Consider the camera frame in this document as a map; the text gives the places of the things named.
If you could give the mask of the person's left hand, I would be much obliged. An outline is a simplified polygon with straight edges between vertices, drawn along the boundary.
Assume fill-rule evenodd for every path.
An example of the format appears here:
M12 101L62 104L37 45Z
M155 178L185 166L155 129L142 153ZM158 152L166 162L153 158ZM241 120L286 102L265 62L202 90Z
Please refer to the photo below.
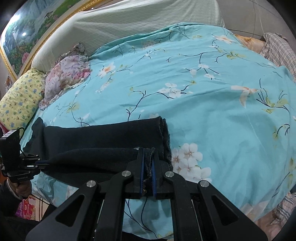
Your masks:
M32 184L31 181L23 181L21 183L13 183L9 178L7 184L15 194L16 197L21 199L27 199L32 193Z

